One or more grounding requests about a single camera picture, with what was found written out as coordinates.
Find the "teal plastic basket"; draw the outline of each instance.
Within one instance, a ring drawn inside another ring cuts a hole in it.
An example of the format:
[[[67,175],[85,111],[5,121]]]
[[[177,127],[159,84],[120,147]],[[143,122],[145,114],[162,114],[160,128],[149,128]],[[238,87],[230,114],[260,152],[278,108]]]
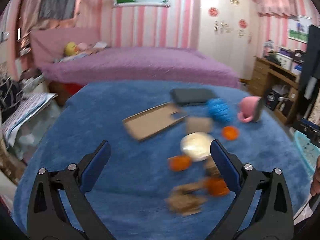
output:
[[[313,176],[317,164],[317,158],[320,155],[320,149],[310,143],[310,139],[299,131],[294,132],[294,142],[302,159],[309,169],[308,174]]]

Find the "pink cup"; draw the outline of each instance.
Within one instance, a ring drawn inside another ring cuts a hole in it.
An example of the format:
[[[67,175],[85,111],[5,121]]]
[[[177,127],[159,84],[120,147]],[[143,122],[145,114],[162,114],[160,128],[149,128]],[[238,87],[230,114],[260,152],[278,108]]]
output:
[[[261,97],[246,97],[239,103],[238,119],[241,122],[258,122],[260,120],[263,100]]]

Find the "pink headboard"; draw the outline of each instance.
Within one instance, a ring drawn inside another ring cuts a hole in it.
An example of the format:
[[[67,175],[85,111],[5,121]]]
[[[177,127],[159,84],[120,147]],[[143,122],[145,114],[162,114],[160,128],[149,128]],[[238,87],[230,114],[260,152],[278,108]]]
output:
[[[94,45],[99,40],[96,28],[58,28],[30,33],[32,53],[37,67],[61,59],[65,46],[71,41],[76,44],[84,42]]]

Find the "cardboard tray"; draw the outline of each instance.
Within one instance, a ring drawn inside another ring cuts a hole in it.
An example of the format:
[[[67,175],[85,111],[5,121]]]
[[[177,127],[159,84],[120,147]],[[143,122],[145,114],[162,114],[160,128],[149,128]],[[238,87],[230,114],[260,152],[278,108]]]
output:
[[[173,116],[175,113],[181,116],[176,119]],[[169,102],[130,116],[122,122],[133,138],[142,141],[181,122],[186,116],[184,111]]]

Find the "desk drawer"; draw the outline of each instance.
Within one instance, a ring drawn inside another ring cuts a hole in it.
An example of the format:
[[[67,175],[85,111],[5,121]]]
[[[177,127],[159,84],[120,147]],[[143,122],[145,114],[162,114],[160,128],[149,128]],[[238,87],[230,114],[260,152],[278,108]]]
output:
[[[259,83],[260,85],[264,85],[266,83],[267,75],[264,75],[261,72],[254,71],[251,80],[255,83]]]
[[[264,93],[264,85],[261,85],[258,82],[251,80],[249,84],[249,92],[254,96],[262,97]]]
[[[260,62],[257,60],[254,70],[262,73],[263,75],[266,75],[268,73],[268,68],[269,68],[268,64],[264,64],[263,62]]]

